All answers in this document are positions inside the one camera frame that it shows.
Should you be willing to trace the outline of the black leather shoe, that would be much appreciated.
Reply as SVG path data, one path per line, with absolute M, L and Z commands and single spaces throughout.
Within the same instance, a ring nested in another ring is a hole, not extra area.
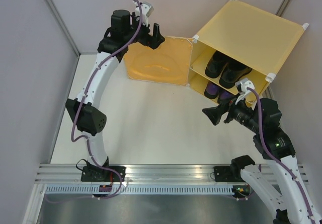
M 228 61 L 229 61 L 229 56 L 221 53 L 220 51 L 215 51 L 215 53 L 210 58 L 206 66 L 206 69 L 205 69 L 206 76 L 212 79 L 219 77 L 219 75 L 223 71 L 223 68 L 226 66 Z
M 219 84 L 227 89 L 232 88 L 243 76 L 249 74 L 252 68 L 242 64 L 237 60 L 230 61 L 223 70 L 219 79 Z

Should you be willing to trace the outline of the yellow cabinet door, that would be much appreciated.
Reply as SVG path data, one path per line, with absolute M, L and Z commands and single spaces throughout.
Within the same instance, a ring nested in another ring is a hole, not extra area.
M 166 37 L 157 49 L 131 44 L 123 57 L 127 75 L 133 80 L 184 86 L 192 49 L 192 39 L 182 37 Z

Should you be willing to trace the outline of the purple loafer shoe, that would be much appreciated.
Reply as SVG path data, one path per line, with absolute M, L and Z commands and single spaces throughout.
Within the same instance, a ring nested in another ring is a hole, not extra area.
M 217 102 L 218 104 L 227 104 L 229 103 L 231 100 L 233 100 L 235 98 L 235 95 L 226 91 L 226 90 L 221 90 L 219 95 L 218 95 L 218 99 Z
M 221 90 L 222 88 L 220 86 L 214 84 L 213 82 L 208 82 L 204 90 L 204 96 L 213 100 L 218 97 Z

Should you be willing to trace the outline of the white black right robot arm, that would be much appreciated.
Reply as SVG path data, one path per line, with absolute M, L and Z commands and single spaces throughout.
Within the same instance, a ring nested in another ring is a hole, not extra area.
M 278 189 L 263 176 L 253 159 L 244 155 L 232 159 L 229 174 L 235 181 L 244 181 L 265 204 L 273 223 L 321 223 L 301 177 L 295 149 L 289 136 L 280 128 L 282 116 L 276 101 L 261 98 L 255 108 L 236 97 L 222 101 L 202 112 L 213 125 L 218 125 L 223 114 L 225 123 L 235 120 L 255 135 L 253 142 L 276 178 Z

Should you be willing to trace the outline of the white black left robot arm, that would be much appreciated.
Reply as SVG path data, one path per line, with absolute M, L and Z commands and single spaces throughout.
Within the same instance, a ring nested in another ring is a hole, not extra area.
M 157 49 L 165 38 L 159 24 L 150 29 L 148 18 L 152 6 L 143 2 L 130 13 L 115 10 L 111 15 L 111 26 L 106 30 L 98 46 L 94 67 L 82 90 L 74 99 L 67 99 L 65 107 L 72 120 L 71 141 L 84 139 L 88 150 L 86 166 L 81 168 L 83 182 L 123 181 L 125 168 L 112 169 L 106 154 L 102 131 L 107 116 L 99 110 L 105 87 L 114 70 L 122 61 L 132 43 L 140 43 Z

